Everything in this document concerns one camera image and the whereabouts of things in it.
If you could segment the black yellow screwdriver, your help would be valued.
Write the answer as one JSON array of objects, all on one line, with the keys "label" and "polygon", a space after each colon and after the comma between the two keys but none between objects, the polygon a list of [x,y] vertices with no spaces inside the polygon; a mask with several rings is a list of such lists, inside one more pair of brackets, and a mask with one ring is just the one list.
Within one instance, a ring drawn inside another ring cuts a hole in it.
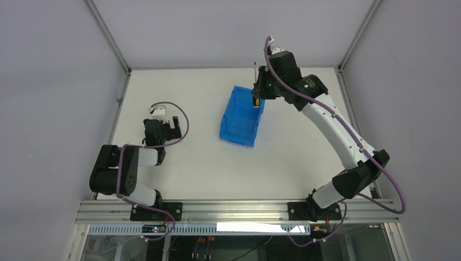
[{"label": "black yellow screwdriver", "polygon": [[257,62],[255,61],[253,63],[254,65],[254,83],[253,83],[253,90],[252,90],[252,103],[253,103],[253,106],[255,108],[259,108],[260,106],[260,100],[259,98],[257,97],[257,95],[254,94],[254,91],[256,90],[256,85],[257,85],[257,80],[258,80],[258,66],[257,66]]}]

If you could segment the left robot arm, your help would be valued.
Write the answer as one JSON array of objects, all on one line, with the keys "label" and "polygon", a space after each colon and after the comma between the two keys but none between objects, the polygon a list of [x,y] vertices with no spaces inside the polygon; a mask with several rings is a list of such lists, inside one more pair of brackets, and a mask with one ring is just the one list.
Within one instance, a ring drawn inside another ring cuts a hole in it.
[{"label": "left robot arm", "polygon": [[140,166],[160,166],[166,156],[166,142],[182,138],[179,119],[144,119],[146,147],[127,145],[103,145],[90,175],[92,192],[103,195],[119,195],[135,204],[163,208],[160,191],[138,182]]}]

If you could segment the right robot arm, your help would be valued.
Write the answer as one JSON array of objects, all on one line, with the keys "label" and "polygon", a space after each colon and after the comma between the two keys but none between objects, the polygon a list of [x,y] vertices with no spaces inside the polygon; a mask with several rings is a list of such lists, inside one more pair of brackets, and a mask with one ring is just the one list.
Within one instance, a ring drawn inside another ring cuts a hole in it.
[{"label": "right robot arm", "polygon": [[375,150],[342,119],[324,83],[314,74],[302,76],[291,52],[276,47],[268,54],[272,67],[258,68],[252,90],[254,107],[259,107],[263,100],[284,98],[317,126],[344,167],[306,198],[302,216],[317,221],[331,205],[354,198],[375,181],[381,174],[376,164],[385,166],[390,157],[385,150]]}]

